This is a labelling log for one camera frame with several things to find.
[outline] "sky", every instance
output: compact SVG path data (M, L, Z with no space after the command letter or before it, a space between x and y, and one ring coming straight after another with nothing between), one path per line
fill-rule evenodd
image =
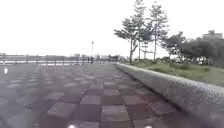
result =
M0 0L0 53L91 55L94 42L93 54L128 56L130 44L113 33L133 14L134 1ZM151 7L152 0L144 1ZM157 1L167 12L169 35L183 31L187 38L196 38L208 30L224 31L221 0ZM161 48L157 52L157 57L167 55Z

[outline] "building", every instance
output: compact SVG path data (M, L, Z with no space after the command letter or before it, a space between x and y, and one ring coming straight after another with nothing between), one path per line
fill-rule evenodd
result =
M223 39L222 33L204 34L203 39Z

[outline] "shrub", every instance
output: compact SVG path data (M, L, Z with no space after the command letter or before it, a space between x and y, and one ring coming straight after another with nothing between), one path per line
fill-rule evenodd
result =
M182 70L187 70L190 68L190 65L188 64L175 64L175 63L170 63L170 67L176 68L176 69L182 69Z
M211 69L208 68L208 67L205 67L205 68L203 68L203 70L204 70L205 72L209 72Z
M189 68L190 68L190 65L188 65L188 64L181 64L181 65L179 65L179 69L182 69L182 70L187 70Z
M157 61L156 61L156 60L153 60L153 61L152 61L152 64L157 64Z
M163 70L161 68L154 68L152 69L153 71L156 71L156 72L161 72L161 73L168 73L166 70Z

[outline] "concrete curb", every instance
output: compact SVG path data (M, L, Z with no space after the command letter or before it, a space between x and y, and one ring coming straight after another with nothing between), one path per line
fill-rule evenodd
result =
M210 127L224 128L224 88L129 65L115 66Z

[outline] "lawn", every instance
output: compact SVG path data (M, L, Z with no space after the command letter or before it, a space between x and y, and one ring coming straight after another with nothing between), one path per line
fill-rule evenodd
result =
M224 86L224 69L200 65L169 65L164 63L134 62L134 66L161 73L185 77L206 83Z

